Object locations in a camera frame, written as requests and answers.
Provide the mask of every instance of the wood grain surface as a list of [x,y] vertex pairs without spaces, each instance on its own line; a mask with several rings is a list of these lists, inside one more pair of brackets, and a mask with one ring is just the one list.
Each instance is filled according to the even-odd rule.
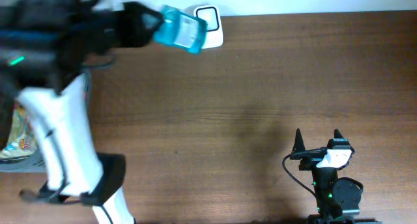
[[[417,220],[417,12],[223,18],[200,55],[118,49],[93,76],[96,149],[126,154],[140,223],[307,217],[311,194],[281,167],[295,130],[307,148],[339,128],[356,149],[339,173],[361,181],[359,217]],[[306,184],[311,174],[290,171]],[[90,208],[23,204],[44,175],[0,174],[0,223],[96,223]]]

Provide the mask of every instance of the green led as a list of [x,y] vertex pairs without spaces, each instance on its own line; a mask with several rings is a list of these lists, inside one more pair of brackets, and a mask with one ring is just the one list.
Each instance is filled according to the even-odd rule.
[[9,66],[14,66],[14,65],[17,65],[18,63],[20,63],[20,62],[22,62],[24,60],[25,60],[25,57],[19,57],[19,58],[15,59],[15,60],[11,61],[8,65]]

